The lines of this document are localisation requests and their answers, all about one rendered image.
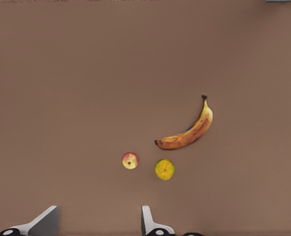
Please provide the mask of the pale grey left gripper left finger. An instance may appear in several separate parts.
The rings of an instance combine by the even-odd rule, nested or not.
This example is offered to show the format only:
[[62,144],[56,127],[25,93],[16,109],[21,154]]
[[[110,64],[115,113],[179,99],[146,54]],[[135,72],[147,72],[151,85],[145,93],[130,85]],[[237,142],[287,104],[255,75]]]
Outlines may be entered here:
[[60,207],[50,206],[29,223],[12,226],[0,236],[57,236],[60,227]]

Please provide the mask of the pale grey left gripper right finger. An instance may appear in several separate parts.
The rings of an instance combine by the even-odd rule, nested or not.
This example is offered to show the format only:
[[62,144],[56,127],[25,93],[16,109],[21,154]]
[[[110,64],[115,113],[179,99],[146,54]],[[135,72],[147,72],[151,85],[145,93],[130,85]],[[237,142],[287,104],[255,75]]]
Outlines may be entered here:
[[142,236],[175,236],[175,231],[167,225],[154,222],[149,206],[141,207]]

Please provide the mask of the red yellow apple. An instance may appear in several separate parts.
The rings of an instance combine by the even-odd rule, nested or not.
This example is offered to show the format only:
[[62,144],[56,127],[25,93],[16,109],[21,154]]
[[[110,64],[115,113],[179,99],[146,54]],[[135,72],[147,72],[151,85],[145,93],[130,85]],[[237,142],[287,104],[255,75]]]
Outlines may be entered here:
[[122,157],[122,165],[129,170],[135,169],[138,166],[138,156],[134,152],[126,152]]

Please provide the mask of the green yellow orange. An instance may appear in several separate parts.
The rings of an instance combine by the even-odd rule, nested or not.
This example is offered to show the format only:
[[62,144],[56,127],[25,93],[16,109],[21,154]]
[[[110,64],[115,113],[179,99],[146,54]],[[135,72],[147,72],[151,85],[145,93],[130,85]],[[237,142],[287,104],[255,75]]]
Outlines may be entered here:
[[175,173],[175,166],[169,159],[161,159],[155,164],[155,174],[162,180],[169,180]]

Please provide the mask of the spotted ripe banana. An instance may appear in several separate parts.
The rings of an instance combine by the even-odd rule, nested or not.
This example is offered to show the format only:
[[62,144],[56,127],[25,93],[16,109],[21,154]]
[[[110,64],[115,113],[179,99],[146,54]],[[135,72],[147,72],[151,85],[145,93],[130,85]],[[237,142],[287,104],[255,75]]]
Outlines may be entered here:
[[200,139],[210,128],[213,121],[213,111],[207,104],[207,96],[201,96],[203,106],[197,120],[191,127],[174,136],[155,140],[155,145],[163,150],[184,148]]

